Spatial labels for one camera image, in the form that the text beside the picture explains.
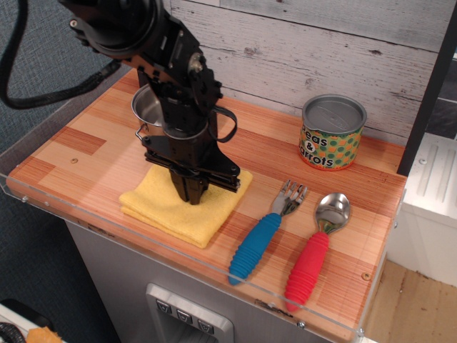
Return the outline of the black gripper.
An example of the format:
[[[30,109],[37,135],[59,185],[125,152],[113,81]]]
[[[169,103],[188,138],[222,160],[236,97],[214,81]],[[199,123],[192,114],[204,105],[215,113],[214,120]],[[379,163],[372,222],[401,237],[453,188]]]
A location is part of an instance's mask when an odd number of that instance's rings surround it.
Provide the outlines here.
[[[219,149],[207,129],[194,136],[146,136],[141,140],[146,159],[167,168],[184,202],[197,205],[209,185],[230,192],[240,187],[240,168]]]

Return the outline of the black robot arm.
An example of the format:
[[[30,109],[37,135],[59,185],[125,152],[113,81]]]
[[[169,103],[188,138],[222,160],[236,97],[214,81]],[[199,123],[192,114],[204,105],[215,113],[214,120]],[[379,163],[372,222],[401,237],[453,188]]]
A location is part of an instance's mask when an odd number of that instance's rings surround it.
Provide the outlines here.
[[[210,185],[236,192],[239,167],[219,144],[221,84],[199,41],[161,1],[65,1],[84,45],[144,75],[159,100],[162,134],[144,136],[146,159],[170,171],[178,195],[198,204]]]

